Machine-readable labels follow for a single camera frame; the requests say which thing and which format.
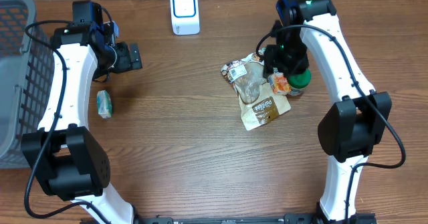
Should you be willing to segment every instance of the green can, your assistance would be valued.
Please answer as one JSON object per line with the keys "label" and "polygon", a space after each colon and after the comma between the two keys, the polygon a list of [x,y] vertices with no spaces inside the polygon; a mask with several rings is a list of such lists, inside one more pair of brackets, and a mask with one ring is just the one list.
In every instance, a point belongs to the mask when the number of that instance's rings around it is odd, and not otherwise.
{"label": "green can", "polygon": [[298,96],[303,93],[306,86],[308,86],[312,75],[309,69],[306,69],[303,74],[296,74],[288,78],[291,91],[288,93],[291,96]]}

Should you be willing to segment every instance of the gray plastic basket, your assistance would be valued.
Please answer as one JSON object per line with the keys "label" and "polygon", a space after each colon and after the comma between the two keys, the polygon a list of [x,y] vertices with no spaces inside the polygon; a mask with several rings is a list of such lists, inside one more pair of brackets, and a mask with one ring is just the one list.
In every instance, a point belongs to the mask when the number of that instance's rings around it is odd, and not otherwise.
{"label": "gray plastic basket", "polygon": [[[54,59],[24,34],[34,21],[33,0],[0,0],[0,169],[28,167],[21,137],[37,131],[49,98]],[[40,27],[32,34],[47,41]]]}

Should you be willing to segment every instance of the snack bag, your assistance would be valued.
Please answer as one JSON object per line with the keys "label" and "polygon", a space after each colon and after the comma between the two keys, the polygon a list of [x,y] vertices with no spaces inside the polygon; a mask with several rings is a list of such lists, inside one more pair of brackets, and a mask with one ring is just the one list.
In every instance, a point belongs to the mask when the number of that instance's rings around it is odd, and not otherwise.
{"label": "snack bag", "polygon": [[267,124],[291,108],[287,98],[274,94],[263,78],[263,65],[263,61],[251,53],[221,68],[221,74],[238,94],[241,119],[247,130]]}

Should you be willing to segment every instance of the white plug-in device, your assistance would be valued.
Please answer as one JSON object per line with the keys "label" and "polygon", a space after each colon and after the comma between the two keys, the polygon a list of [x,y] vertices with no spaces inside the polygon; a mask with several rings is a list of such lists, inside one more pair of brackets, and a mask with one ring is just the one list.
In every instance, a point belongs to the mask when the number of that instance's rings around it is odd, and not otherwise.
{"label": "white plug-in device", "polygon": [[171,22],[177,35],[199,33],[198,0],[169,0],[171,4]]}

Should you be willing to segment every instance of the brown table surface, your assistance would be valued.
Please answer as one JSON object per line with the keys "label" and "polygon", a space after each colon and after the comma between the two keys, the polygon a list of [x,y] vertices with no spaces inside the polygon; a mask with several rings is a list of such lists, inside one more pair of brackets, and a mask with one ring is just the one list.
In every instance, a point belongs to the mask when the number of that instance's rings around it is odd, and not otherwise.
{"label": "brown table surface", "polygon": [[[310,213],[324,191],[326,154],[317,125],[330,107],[310,56],[313,79],[292,109],[246,131],[237,96],[221,66],[245,57],[278,18],[276,0],[199,0],[201,32],[175,36],[169,0],[99,1],[137,42],[143,69],[93,83],[91,133],[110,158],[111,182],[145,217],[254,217]],[[407,150],[396,170],[364,168],[356,206],[379,223],[428,219],[428,0],[333,0],[361,70],[393,100],[389,116]],[[72,19],[70,0],[37,0],[37,19]],[[48,35],[55,27],[45,27]],[[107,90],[114,115],[101,119],[96,93]],[[370,161],[398,162],[385,132]],[[77,223],[73,208],[47,220],[23,208],[29,169],[0,171],[0,223]],[[31,206],[46,213],[65,205],[33,185]]]}

